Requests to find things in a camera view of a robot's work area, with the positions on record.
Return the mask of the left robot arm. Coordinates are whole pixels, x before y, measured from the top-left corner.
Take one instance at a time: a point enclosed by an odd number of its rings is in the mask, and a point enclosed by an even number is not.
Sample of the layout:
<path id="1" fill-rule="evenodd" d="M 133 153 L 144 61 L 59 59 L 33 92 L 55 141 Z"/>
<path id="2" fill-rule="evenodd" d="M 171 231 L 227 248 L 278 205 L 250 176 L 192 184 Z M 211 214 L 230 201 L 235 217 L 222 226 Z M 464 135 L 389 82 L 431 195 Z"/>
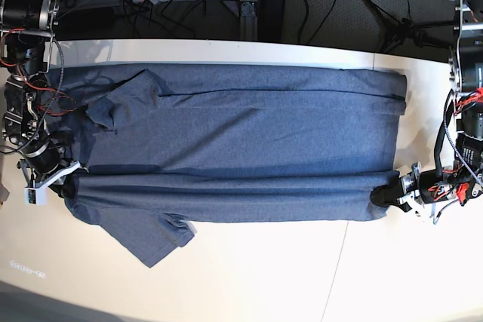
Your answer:
<path id="1" fill-rule="evenodd" d="M 482 0 L 453 0 L 454 43 L 449 46 L 451 90 L 446 97 L 433 157 L 435 167 L 411 172 L 372 191 L 378 207 L 397 207 L 437 223 L 445 207 L 482 195 Z"/>

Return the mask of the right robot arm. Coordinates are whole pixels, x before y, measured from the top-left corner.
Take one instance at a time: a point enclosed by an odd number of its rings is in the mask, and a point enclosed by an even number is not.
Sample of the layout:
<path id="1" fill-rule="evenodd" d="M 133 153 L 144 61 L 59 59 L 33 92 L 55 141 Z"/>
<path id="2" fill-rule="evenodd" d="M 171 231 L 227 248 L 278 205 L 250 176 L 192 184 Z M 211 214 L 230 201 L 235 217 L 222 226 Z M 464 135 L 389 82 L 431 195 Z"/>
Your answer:
<path id="1" fill-rule="evenodd" d="M 70 135 L 47 126 L 59 115 L 59 101 L 68 99 L 63 82 L 47 78 L 52 49 L 60 46 L 54 33 L 58 8 L 59 0 L 1 0 L 1 66 L 9 73 L 1 153 L 20 155 L 25 200 L 34 205 L 45 204 L 48 189 L 63 197 L 66 178 L 81 168 L 66 156 Z"/>

